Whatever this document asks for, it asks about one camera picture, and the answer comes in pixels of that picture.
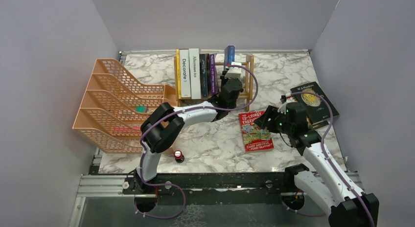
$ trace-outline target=floor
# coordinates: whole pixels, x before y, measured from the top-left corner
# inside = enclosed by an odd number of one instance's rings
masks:
[[[258,97],[250,111],[265,110],[268,105],[280,105],[279,98],[291,88],[317,81],[308,52],[254,53],[254,73],[259,82]],[[174,86],[174,54],[129,54],[125,67],[141,82]],[[223,54],[217,54],[217,62]],[[236,61],[243,62],[245,54],[237,53]],[[162,155],[160,173],[210,173],[210,172],[270,172],[283,171],[285,167],[304,163],[315,169],[296,149],[284,144],[279,135],[273,135],[275,148],[271,151],[249,152],[244,150],[238,114],[232,112],[222,120],[201,123],[184,128],[176,140],[176,149],[185,156],[185,162],[176,163],[172,155]],[[317,131],[322,135],[326,127]],[[345,163],[333,129],[326,137],[333,157],[345,170]],[[103,154],[99,173],[127,173],[138,166],[139,154]]]

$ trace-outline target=screw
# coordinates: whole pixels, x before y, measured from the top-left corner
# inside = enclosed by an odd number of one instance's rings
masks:
[[[166,185],[165,188],[166,189],[171,189],[171,185]]]
[[[272,187],[272,181],[267,180],[267,181],[265,182],[265,186],[266,186],[267,188],[271,188],[271,187]]]

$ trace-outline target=red book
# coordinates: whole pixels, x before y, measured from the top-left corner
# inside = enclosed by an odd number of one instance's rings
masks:
[[[274,148],[271,134],[268,130],[260,129],[254,120],[259,118],[264,111],[248,112],[239,114],[239,122],[242,129],[245,151],[262,151]]]

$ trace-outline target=gray wall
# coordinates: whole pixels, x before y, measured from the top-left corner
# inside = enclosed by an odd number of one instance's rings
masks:
[[[93,0],[120,50],[312,49],[338,0]]]
[[[380,200],[379,226],[415,221],[414,1],[341,0],[312,52],[341,149]]]
[[[91,0],[0,0],[1,226],[63,227],[93,147],[71,127],[117,49]]]

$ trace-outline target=yellow book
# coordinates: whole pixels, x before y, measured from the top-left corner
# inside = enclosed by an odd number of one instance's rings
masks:
[[[179,58],[178,49],[176,49],[176,75],[177,75],[177,81],[176,81],[177,92],[179,93],[179,99],[181,99],[182,89],[180,87],[180,58]]]

